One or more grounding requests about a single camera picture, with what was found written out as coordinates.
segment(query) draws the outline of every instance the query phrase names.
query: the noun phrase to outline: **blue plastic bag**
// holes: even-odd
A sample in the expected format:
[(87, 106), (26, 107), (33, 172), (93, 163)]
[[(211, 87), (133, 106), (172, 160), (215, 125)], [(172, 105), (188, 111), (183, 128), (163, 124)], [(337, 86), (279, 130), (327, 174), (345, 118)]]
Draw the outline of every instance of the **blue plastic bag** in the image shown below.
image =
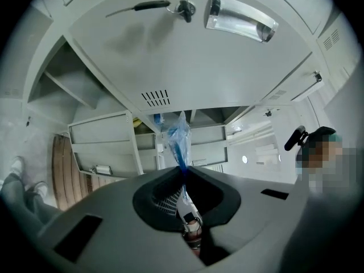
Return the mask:
[[(191, 157), (191, 129), (187, 124), (184, 111), (181, 112), (178, 120), (167, 130), (167, 137), (169, 147), (184, 177), (186, 177)], [(184, 200), (188, 199), (185, 184), (182, 186), (182, 194)]]

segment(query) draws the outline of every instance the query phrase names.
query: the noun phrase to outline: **open cabinet door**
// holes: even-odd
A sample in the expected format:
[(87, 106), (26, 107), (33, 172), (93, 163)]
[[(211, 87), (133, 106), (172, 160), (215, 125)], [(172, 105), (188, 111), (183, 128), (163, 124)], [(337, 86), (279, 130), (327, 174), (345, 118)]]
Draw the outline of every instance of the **open cabinet door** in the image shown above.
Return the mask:
[[(68, 128), (80, 172), (115, 177), (143, 174), (128, 110), (73, 123)], [(95, 172), (97, 166), (110, 167), (110, 174)]]

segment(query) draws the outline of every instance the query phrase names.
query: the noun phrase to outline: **black rectangle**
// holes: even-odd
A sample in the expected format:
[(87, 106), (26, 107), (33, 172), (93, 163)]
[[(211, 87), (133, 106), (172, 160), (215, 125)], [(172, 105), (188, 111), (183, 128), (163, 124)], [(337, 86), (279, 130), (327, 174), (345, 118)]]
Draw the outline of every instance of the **black rectangle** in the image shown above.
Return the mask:
[(261, 194), (265, 194), (265, 195), (283, 199), (283, 200), (286, 200), (289, 195), (289, 193), (280, 192), (280, 191), (271, 190), (271, 189), (264, 189), (263, 191), (261, 191)]
[(84, 247), (102, 222), (97, 216), (85, 216), (81, 221), (55, 246), (54, 250), (62, 257), (75, 262)]

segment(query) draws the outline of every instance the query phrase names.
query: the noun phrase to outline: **white sneaker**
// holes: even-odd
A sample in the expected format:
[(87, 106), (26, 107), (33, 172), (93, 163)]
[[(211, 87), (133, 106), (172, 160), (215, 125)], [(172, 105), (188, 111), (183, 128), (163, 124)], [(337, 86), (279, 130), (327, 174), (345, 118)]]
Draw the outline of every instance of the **white sneaker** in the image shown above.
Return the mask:
[(38, 182), (37, 184), (35, 184), (33, 190), (35, 193), (39, 194), (43, 200), (48, 195), (48, 185), (46, 182), (43, 182), (43, 181)]
[(10, 173), (16, 174), (19, 178), (22, 178), (24, 173), (24, 159), (22, 157), (15, 157), (10, 166)]

